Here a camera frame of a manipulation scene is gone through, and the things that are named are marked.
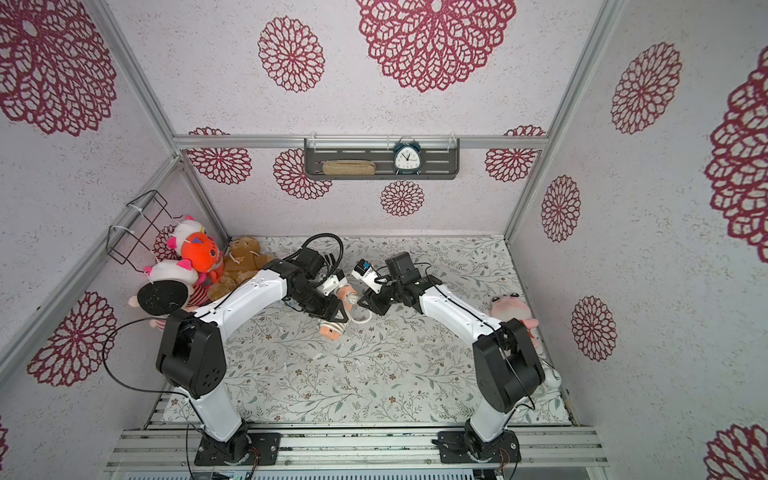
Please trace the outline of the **orange power strip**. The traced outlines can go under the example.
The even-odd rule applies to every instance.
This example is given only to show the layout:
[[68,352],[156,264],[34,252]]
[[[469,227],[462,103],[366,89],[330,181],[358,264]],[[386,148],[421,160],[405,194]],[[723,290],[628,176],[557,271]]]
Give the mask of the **orange power strip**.
[[319,323],[319,333],[328,340],[338,341],[345,332],[350,321],[352,304],[348,301],[350,295],[356,295],[356,290],[346,285],[337,288],[331,295],[332,312]]

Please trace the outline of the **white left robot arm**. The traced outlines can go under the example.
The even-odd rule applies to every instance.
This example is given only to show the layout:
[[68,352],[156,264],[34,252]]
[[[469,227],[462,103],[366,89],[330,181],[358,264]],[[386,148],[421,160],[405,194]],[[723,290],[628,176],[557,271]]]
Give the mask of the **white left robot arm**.
[[344,277],[342,258],[342,254],[323,256],[304,245],[270,261],[223,298],[195,312],[177,310],[169,315],[156,369],[187,398],[208,439],[230,444],[244,436],[244,421],[223,385],[227,341],[256,314],[283,300],[295,302],[301,312],[320,320],[345,320],[342,301],[322,289],[332,278]]

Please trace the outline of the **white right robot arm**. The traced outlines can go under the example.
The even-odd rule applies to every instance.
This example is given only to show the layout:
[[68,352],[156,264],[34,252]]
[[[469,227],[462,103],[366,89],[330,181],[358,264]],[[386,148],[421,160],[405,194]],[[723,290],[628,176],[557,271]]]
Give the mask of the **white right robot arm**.
[[420,271],[407,252],[387,259],[385,269],[380,273],[366,260],[355,265],[353,275],[367,286],[359,304],[378,315],[393,305],[410,307],[469,345],[482,400],[468,421],[468,435],[484,444],[499,439],[514,407],[531,400],[546,379],[527,327],[474,308],[440,279]]

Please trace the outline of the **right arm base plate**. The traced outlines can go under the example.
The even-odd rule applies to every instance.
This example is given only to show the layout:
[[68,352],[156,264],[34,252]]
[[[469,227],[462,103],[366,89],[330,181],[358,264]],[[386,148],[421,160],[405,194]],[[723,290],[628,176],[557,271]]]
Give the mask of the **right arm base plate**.
[[432,444],[438,448],[443,464],[516,464],[522,459],[517,436],[507,430],[491,441],[483,441],[469,430],[440,431]]

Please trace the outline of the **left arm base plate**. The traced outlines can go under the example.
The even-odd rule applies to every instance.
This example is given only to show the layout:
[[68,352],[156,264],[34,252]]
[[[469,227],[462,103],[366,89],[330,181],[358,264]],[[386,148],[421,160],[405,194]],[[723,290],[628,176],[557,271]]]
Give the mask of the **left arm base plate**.
[[193,464],[195,466],[272,466],[276,463],[282,436],[279,433],[239,431],[230,440],[215,440],[204,433]]

